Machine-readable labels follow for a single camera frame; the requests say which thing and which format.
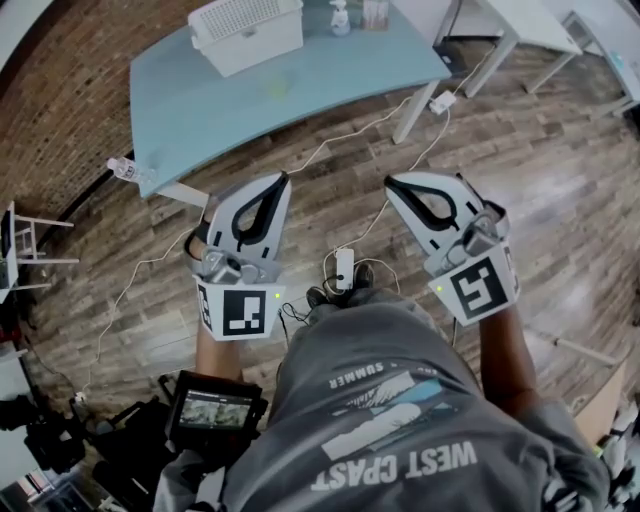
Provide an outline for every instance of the plastic bottle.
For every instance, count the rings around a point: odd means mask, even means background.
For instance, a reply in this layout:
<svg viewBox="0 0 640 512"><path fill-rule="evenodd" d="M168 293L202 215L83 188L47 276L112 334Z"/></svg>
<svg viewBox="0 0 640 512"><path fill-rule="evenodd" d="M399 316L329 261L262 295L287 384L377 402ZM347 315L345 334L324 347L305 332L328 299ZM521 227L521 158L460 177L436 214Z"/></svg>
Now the plastic bottle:
<svg viewBox="0 0 640 512"><path fill-rule="evenodd" d="M346 0L331 0L329 3L336 7L333 11L333 18L331 18L331 30L337 36L346 36L351 32Z"/></svg>
<svg viewBox="0 0 640 512"><path fill-rule="evenodd" d="M132 181L139 185L153 183L156 179L156 172L153 169L139 167L133 160L124 157L109 158L107 167L121 180Z"/></svg>

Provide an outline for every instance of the person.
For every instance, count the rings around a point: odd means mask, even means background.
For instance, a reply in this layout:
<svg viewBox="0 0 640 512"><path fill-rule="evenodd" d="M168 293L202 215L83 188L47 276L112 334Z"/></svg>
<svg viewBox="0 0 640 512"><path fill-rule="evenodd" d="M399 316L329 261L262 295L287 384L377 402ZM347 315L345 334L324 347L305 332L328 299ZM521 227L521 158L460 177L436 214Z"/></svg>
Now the person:
<svg viewBox="0 0 640 512"><path fill-rule="evenodd" d="M481 389L431 316L376 289L366 263L342 307L317 288L307 300L267 428L226 469L223 510L603 510L605 466L536 392L515 306L480 321ZM241 379L238 346L201 325L195 371ZM199 462L170 464L156 511L210 510L183 478Z"/></svg>

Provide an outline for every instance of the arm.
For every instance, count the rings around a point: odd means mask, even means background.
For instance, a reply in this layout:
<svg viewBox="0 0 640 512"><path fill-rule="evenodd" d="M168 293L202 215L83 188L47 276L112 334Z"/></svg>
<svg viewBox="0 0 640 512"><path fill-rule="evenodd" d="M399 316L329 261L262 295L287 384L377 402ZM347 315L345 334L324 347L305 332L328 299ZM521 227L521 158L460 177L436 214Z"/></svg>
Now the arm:
<svg viewBox="0 0 640 512"><path fill-rule="evenodd" d="M213 212L208 212L205 217L208 222L213 218ZM200 259L205 249L197 238L189 243L189 252L194 258ZM242 367L240 366L240 351L237 341L217 342L209 331L202 325L198 326L196 337L196 373L220 377L223 379L242 380Z"/></svg>
<svg viewBox="0 0 640 512"><path fill-rule="evenodd" d="M540 401L515 306L480 321L480 373L487 400L510 416Z"/></svg>

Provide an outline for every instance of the spray bottle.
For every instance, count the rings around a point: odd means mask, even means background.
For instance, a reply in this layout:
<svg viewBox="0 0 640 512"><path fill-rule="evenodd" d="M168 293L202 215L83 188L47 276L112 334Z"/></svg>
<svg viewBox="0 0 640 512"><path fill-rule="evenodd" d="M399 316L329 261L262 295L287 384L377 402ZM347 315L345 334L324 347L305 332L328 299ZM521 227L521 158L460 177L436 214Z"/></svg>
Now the spray bottle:
<svg viewBox="0 0 640 512"><path fill-rule="evenodd" d="M331 29L337 36L346 36L351 32L351 24L349 23L349 13L347 12L346 0L331 0L329 2L335 6L333 18L331 19Z"/></svg>

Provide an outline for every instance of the water bottle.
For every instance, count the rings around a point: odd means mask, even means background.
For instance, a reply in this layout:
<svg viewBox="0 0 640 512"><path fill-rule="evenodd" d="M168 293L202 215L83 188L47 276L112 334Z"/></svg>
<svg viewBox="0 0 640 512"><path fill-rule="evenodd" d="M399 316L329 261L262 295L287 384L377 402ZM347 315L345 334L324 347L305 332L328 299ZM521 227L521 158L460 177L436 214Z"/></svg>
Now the water bottle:
<svg viewBox="0 0 640 512"><path fill-rule="evenodd" d="M156 172L153 169L139 167L133 160L124 157L109 158L107 167L121 180L132 181L139 185L153 183L156 179Z"/></svg>

